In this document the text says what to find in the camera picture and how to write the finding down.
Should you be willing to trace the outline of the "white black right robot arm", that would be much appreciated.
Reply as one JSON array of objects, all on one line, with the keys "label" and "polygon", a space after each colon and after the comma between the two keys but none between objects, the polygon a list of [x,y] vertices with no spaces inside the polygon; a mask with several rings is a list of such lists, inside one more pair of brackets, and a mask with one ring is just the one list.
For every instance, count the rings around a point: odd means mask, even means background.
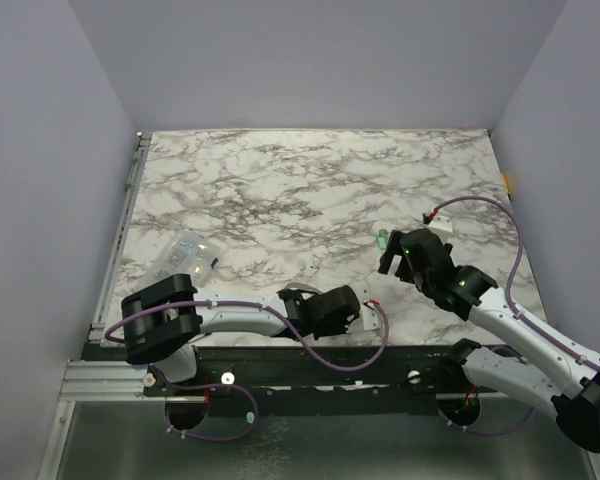
[{"label": "white black right robot arm", "polygon": [[529,314],[489,275],[455,265],[451,245],[428,228],[392,231],[378,271],[400,260],[396,277],[463,321],[503,340],[523,362],[463,339],[439,367],[441,383],[461,391],[473,384],[504,393],[553,419],[582,449],[600,453],[600,353]]}]

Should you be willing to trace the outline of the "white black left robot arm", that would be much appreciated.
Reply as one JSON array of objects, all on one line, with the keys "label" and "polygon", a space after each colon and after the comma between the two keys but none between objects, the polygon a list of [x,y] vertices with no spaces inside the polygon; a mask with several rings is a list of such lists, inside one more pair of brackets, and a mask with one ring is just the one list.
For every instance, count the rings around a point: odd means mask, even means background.
[{"label": "white black left robot arm", "polygon": [[155,365],[175,392],[186,395],[200,385],[188,344],[199,334],[319,339],[345,334],[360,310],[348,285],[324,293],[286,288],[269,297],[226,297],[194,287],[188,274],[174,274],[125,297],[120,328],[127,363]]}]

